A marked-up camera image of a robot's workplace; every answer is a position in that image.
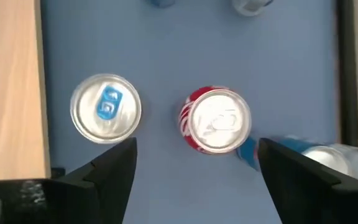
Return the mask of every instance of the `can lid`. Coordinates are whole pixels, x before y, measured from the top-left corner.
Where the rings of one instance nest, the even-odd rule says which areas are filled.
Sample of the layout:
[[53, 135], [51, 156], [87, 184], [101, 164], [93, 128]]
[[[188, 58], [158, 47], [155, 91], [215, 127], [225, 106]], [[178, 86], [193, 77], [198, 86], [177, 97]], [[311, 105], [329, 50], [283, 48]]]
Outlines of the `can lid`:
[[321, 163], [322, 165], [328, 166], [343, 174], [349, 175], [349, 164], [345, 156], [338, 150], [328, 146], [315, 146], [311, 147], [303, 154], [310, 159]]
[[248, 137], [251, 116], [248, 104], [227, 89], [201, 95], [189, 112], [189, 130], [203, 149], [226, 153], [239, 147]]
[[71, 118], [77, 130], [96, 143], [115, 143], [131, 135], [142, 106], [136, 89], [118, 75], [87, 78], [71, 97]]

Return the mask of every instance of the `can rim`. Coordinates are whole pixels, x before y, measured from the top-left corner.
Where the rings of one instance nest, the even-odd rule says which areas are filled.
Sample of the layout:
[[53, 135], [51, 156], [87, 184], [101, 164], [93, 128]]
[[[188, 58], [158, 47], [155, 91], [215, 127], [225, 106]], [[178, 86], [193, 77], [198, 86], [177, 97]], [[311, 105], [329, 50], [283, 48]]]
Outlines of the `can rim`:
[[316, 151], [316, 150], [320, 150], [320, 151], [326, 152], [326, 153], [331, 154], [331, 155], [339, 156], [341, 158], [341, 161], [343, 161], [343, 163], [346, 165], [346, 167], [344, 169], [344, 172], [346, 172], [345, 174], [346, 175], [351, 175], [351, 167], [350, 167], [349, 161], [346, 159], [345, 155], [341, 151], [339, 151], [339, 150], [337, 150], [337, 149], [335, 149], [333, 147], [329, 147], [329, 146], [313, 146], [313, 147], [307, 149], [306, 151], [302, 152], [302, 154], [304, 156], [308, 157], [307, 156], [308, 153], [311, 153], [311, 152]]
[[[132, 95], [135, 99], [135, 103], [137, 105], [135, 120], [132, 123], [131, 128], [129, 128], [128, 130], [123, 132], [122, 135], [120, 135], [116, 138], [101, 138], [100, 136], [95, 135], [94, 133], [89, 131], [84, 126], [84, 124], [81, 122], [81, 120], [78, 118], [78, 108], [77, 108], [78, 103], [76, 103], [76, 102], [78, 102], [78, 100], [80, 99], [80, 96], [81, 96], [80, 93], [84, 92], [89, 86], [91, 86], [93, 83], [97, 82], [99, 79], [102, 79], [102, 78], [119, 80], [132, 93]], [[116, 74], [110, 74], [110, 73], [99, 73], [99, 74], [95, 74], [95, 75], [92, 75], [92, 76], [86, 78], [80, 84], [78, 84], [78, 86], [74, 89], [73, 94], [71, 96], [71, 100], [70, 100], [70, 115], [71, 115], [71, 120], [73, 121], [75, 128], [86, 139], [89, 139], [90, 141], [99, 143], [99, 144], [112, 144], [112, 143], [117, 143], [117, 142], [121, 142], [121, 141], [125, 140], [138, 127], [138, 125], [140, 123], [140, 118], [142, 116], [142, 102], [140, 100], [140, 96], [139, 96], [139, 93], [137, 92], [136, 88], [124, 77], [121, 77]]]
[[209, 147], [207, 144], [201, 142], [197, 135], [194, 132], [193, 129], [193, 122], [192, 120], [190, 120], [190, 123], [188, 125], [189, 128], [189, 132], [191, 137], [193, 137], [194, 141], [197, 143], [197, 145], [199, 145], [200, 147], [202, 147], [204, 150], [211, 152], [213, 154], [224, 154], [224, 153], [228, 153], [231, 152], [235, 149], [237, 149], [242, 143], [244, 143], [246, 141], [246, 139], [248, 138], [249, 134], [250, 134], [250, 130], [251, 130], [251, 126], [252, 126], [252, 119], [251, 119], [251, 112], [250, 112], [250, 108], [247, 104], [247, 102], [245, 101], [245, 99], [243, 99], [243, 97], [241, 97], [239, 94], [237, 94], [236, 92], [227, 89], [227, 88], [220, 88], [220, 89], [215, 89], [215, 90], [210, 90], [207, 91], [206, 93], [203, 93], [200, 97], [198, 97], [194, 103], [193, 106], [190, 108], [189, 111], [189, 117], [192, 118], [193, 117], [193, 113], [195, 111], [195, 108], [197, 108], [197, 106], [205, 99], [207, 99], [210, 96], [213, 95], [217, 95], [217, 93], [220, 94], [224, 94], [224, 95], [228, 95], [229, 97], [236, 99], [237, 102], [241, 103], [241, 107], [242, 109], [244, 109], [243, 111], [243, 119], [244, 120], [248, 120], [248, 127], [247, 129], [245, 129], [242, 134], [239, 135], [239, 137], [233, 141], [232, 144], [226, 146], [226, 147], [220, 147], [220, 148], [216, 148], [216, 147]]

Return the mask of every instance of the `blue surface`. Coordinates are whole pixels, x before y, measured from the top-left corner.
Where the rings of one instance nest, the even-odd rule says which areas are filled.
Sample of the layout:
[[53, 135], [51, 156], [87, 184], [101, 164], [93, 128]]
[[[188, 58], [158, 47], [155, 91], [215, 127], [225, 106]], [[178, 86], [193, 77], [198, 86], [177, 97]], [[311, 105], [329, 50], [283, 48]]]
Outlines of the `blue surface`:
[[229, 0], [44, 0], [44, 52], [53, 166], [71, 171], [107, 150], [70, 118], [75, 87], [116, 73], [139, 91], [144, 114], [125, 224], [280, 223], [259, 173], [234, 154], [190, 149], [179, 104], [205, 85], [237, 90], [256, 136], [336, 137], [333, 5], [278, 0], [255, 18]]

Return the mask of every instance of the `blue pull tab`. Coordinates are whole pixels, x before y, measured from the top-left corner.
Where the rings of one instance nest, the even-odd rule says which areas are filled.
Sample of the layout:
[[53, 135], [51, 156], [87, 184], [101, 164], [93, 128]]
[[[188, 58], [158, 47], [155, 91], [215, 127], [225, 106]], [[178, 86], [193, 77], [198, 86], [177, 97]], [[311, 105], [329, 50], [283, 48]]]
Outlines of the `blue pull tab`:
[[116, 117], [122, 93], [111, 86], [106, 86], [102, 92], [96, 113], [101, 119], [110, 120]]

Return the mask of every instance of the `red soda can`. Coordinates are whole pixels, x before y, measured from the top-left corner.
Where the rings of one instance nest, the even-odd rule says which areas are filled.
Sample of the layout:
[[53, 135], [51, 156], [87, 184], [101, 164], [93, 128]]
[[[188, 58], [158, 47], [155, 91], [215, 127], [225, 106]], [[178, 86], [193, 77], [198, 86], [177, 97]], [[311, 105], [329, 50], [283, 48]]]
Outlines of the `red soda can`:
[[186, 99], [179, 127], [186, 142], [197, 151], [228, 153], [247, 139], [250, 109], [240, 95], [224, 86], [202, 87]]

